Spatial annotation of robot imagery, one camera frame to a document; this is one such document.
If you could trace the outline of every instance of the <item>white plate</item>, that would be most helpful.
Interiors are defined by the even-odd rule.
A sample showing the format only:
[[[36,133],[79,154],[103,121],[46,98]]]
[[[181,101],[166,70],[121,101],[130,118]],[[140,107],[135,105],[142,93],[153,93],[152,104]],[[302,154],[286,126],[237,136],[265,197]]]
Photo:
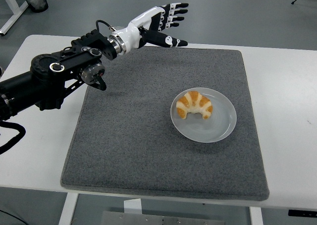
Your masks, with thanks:
[[[209,98],[213,111],[208,119],[203,119],[200,113],[188,113],[186,119],[181,119],[177,113],[176,102],[188,91],[198,91]],[[177,130],[185,137],[196,142],[217,142],[233,131],[237,122],[237,113],[233,104],[223,94],[208,88],[192,88],[180,93],[173,101],[170,116]]]

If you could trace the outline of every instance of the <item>white desk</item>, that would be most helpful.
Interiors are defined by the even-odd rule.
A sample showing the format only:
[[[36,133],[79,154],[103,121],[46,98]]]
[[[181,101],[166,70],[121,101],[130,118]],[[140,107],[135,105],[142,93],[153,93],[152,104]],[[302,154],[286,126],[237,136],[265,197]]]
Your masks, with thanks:
[[[75,38],[28,37],[1,81],[29,70],[36,55],[60,51]],[[188,47],[235,49],[242,53],[270,189],[269,198],[261,202],[190,201],[316,210],[317,52],[198,44]],[[0,186],[71,192],[61,187],[59,180],[85,90],[86,86],[82,86],[71,94],[60,110],[41,112],[33,106],[9,120],[23,125],[27,133],[0,156]],[[0,145],[15,135],[14,130],[0,130]]]

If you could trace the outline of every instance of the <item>gray felt mat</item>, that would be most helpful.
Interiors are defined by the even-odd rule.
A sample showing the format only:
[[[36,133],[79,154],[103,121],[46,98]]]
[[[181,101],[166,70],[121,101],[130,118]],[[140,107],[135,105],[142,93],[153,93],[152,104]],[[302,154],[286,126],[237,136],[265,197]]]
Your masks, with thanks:
[[[205,199],[268,198],[242,55],[143,47],[106,65],[106,91],[88,87],[61,177],[70,189]],[[206,87],[235,106],[225,139],[198,143],[170,118],[182,91]]]

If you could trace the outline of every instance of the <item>black cable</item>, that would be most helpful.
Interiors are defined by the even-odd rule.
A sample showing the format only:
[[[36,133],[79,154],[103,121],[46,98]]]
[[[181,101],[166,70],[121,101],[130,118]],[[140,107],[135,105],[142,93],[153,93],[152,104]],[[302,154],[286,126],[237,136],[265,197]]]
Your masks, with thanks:
[[[19,132],[18,135],[11,138],[7,143],[5,143],[3,146],[0,147],[0,155],[1,155],[2,153],[5,153],[7,150],[11,149],[15,144],[17,144],[24,137],[26,131],[23,126],[14,122],[1,121],[0,127],[15,129]]]
[[[96,21],[96,28],[97,28],[97,30],[98,30],[98,32],[99,32],[99,24],[98,23],[103,23],[103,24],[105,24],[109,29],[111,29],[111,25],[110,24],[108,24],[107,22],[105,22],[105,21],[103,21],[103,20],[97,20]]]
[[[0,209],[0,212],[2,212],[2,213],[4,213],[4,214],[8,214],[9,216],[14,217],[15,219],[18,219],[18,220],[20,220],[21,222],[23,222],[24,224],[28,225],[25,221],[23,221],[22,219],[16,217],[15,215],[12,215],[12,214],[10,214],[10,213],[7,213],[7,212],[5,212],[5,211],[3,211],[3,210],[1,210],[1,209]]]

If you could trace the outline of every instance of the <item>croissant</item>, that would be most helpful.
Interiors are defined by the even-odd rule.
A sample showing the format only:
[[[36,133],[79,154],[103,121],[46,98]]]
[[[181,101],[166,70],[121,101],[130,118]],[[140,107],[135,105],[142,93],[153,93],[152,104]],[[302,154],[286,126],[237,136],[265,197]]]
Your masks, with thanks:
[[[211,116],[213,107],[210,99],[201,95],[197,91],[189,91],[176,103],[177,113],[185,119],[187,113],[201,113],[203,119],[207,119]]]

